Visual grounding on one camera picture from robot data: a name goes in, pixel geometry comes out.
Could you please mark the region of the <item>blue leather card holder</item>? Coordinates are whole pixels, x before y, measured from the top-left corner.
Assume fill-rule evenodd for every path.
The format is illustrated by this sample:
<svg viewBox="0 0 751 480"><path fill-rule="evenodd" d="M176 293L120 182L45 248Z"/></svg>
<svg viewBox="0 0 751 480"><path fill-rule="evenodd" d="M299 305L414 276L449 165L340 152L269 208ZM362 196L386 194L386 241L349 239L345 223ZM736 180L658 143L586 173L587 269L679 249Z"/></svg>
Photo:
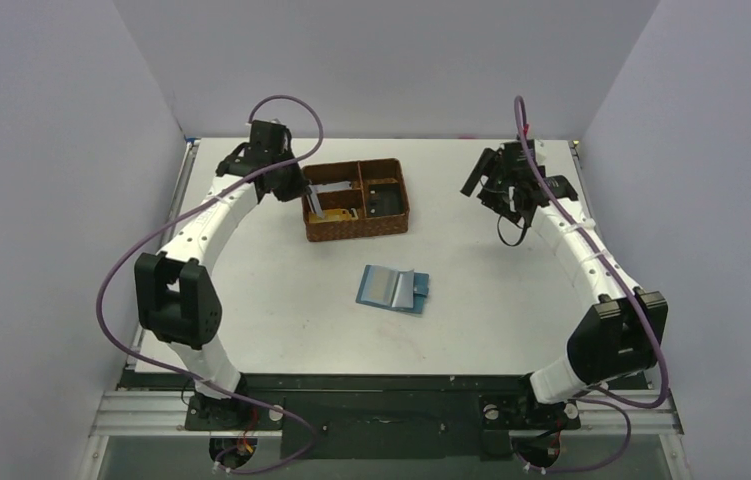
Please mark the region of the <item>blue leather card holder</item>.
<svg viewBox="0 0 751 480"><path fill-rule="evenodd" d="M355 301L387 311L421 315L430 290L430 275L380 265L364 267Z"/></svg>

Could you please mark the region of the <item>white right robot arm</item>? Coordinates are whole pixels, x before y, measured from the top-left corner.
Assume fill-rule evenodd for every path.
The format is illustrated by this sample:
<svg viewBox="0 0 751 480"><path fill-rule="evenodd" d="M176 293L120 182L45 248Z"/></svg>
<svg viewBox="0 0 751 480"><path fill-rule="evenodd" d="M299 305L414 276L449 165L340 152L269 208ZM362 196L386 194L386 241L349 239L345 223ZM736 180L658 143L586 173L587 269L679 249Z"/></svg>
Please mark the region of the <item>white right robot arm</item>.
<svg viewBox="0 0 751 480"><path fill-rule="evenodd" d="M536 162L532 141L480 154L461 192L551 249L586 311L562 356L528 377L534 400L554 404L660 363L668 304L613 258L574 185Z"/></svg>

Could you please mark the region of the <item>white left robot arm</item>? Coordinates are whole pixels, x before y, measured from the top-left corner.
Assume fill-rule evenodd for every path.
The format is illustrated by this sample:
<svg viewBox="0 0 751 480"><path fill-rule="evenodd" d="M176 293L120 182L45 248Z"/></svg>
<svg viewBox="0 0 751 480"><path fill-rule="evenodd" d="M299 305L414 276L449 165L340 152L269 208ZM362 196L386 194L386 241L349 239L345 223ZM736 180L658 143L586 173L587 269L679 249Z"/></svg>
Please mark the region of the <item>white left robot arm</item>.
<svg viewBox="0 0 751 480"><path fill-rule="evenodd" d="M204 399L233 403L244 394L244 378L218 337L223 307L211 274L237 226L266 194L290 201L305 192L291 143L287 126L253 121L248 140L217 165L202 211L134 264L141 326L196 375L195 390Z"/></svg>

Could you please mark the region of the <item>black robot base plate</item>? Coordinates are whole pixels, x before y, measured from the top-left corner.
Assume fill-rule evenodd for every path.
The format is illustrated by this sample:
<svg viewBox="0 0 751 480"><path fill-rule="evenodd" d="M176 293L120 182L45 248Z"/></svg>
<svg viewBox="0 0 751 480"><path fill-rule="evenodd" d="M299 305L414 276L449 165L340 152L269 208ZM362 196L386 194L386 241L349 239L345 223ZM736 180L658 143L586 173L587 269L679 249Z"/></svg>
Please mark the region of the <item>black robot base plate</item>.
<svg viewBox="0 0 751 480"><path fill-rule="evenodd" d="M181 427L210 435L224 464L244 464L259 438L280 437L281 455L308 460L421 460L476 455L508 460L525 445L554 457L559 436L581 426L572 403L544 405L524 375L248 374L257 405L212 401L192 380L125 370L118 387L173 392Z"/></svg>

